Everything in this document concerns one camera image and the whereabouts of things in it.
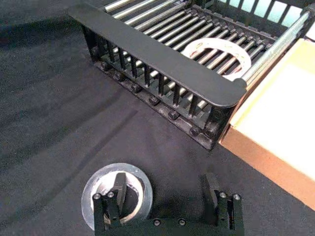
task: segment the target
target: black dish rack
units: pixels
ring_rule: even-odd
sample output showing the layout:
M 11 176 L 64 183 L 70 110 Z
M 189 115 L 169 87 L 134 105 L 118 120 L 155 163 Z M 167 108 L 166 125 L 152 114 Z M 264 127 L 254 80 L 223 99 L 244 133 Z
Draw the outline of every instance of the black dish rack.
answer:
M 302 8 L 312 3 L 283 0 L 287 7 L 280 21 L 273 23 L 267 17 L 274 0 L 263 18 L 254 15 L 259 0 L 254 1 L 250 13 L 241 9 L 243 2 L 232 7 L 230 0 L 226 3 L 200 0 L 197 4 L 179 0 L 119 0 L 101 7 L 77 5 L 69 14 L 82 25 L 91 58 L 98 68 L 103 71 L 114 68 L 112 77 L 119 84 L 206 149 L 212 149 L 237 105 L 249 94 L 248 83 L 241 78 L 231 82 L 222 76 L 239 66 L 228 54 L 206 50 L 192 60 L 179 52 L 196 39 L 217 37 L 243 47 L 255 65 L 276 42 L 276 36 L 285 31 L 281 22 L 290 6 Z M 304 28 L 314 16 L 313 5 L 306 10 Z M 273 34 L 252 26 L 259 27 L 258 22 Z

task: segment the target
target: black tablecloth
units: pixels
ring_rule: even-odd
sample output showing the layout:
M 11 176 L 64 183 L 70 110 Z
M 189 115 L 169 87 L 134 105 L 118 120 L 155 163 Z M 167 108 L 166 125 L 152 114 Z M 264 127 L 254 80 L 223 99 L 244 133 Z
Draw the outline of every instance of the black tablecloth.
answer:
M 243 196 L 246 235 L 315 235 L 315 212 L 224 148 L 206 151 L 96 69 L 70 19 L 0 37 L 0 235 L 93 235 L 81 194 L 116 162 L 149 177 L 152 217 L 200 220 L 200 176 L 213 172 Z

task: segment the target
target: black screw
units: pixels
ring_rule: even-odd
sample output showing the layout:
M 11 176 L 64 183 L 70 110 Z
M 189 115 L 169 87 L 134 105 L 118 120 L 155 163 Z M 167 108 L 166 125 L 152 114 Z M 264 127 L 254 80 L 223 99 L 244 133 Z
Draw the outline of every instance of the black screw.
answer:
M 176 120 L 176 119 L 179 117 L 179 113 L 176 112 L 176 111 L 169 112 L 169 113 L 168 113 L 168 117 L 169 117 L 171 120 Z
M 186 220 L 184 220 L 184 219 L 179 219 L 179 220 L 178 220 L 178 224 L 179 224 L 180 226 L 184 226 L 184 225 L 186 224 Z
M 190 129 L 190 133 L 193 135 L 193 136 L 198 136 L 201 132 L 201 129 L 197 126 L 193 126 L 191 129 Z
M 120 73 L 120 72 L 118 72 L 118 71 L 113 72 L 112 76 L 113 76 L 113 78 L 114 78 L 115 80 L 118 80 L 119 82 L 122 82 L 122 81 L 125 80 L 124 74 L 122 74 L 122 73 Z
M 151 105 L 156 106 L 156 105 L 160 102 L 160 100 L 157 99 L 157 98 L 154 97 L 154 96 L 151 96 L 151 97 L 149 98 L 149 102 L 151 103 Z
M 154 224 L 155 226 L 159 226 L 159 225 L 161 224 L 161 221 L 158 220 L 158 219 L 155 219 L 155 220 L 153 221 L 153 224 Z
M 112 66 L 110 65 L 110 64 L 108 64 L 107 62 L 102 62 L 101 64 L 100 64 L 100 68 L 103 70 L 103 71 L 109 71 L 111 68 L 112 68 Z
M 139 85 L 137 85 L 137 84 L 132 85 L 131 89 L 132 89 L 132 91 L 134 93 L 138 93 L 138 92 L 140 92 L 142 90 L 142 88 Z

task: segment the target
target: cardboard box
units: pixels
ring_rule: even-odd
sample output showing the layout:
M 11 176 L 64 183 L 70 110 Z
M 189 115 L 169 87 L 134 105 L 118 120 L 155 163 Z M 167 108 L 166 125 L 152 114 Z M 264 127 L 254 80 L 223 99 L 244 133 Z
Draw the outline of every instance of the cardboard box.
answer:
M 315 210 L 314 43 L 295 43 L 235 113 L 220 143 Z

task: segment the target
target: white tape roll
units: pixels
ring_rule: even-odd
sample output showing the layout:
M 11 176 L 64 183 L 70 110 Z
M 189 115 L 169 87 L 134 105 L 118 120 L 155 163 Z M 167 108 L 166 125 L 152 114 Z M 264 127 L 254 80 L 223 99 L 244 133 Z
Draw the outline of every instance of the white tape roll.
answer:
M 185 47 L 185 49 L 182 51 L 182 54 L 188 58 L 191 58 L 195 53 L 202 52 L 208 48 L 218 49 L 232 54 L 241 64 L 242 69 L 240 71 L 223 76 L 228 80 L 233 81 L 235 79 L 241 78 L 252 65 L 250 56 L 243 48 L 235 43 L 219 38 L 201 38 L 195 40 Z

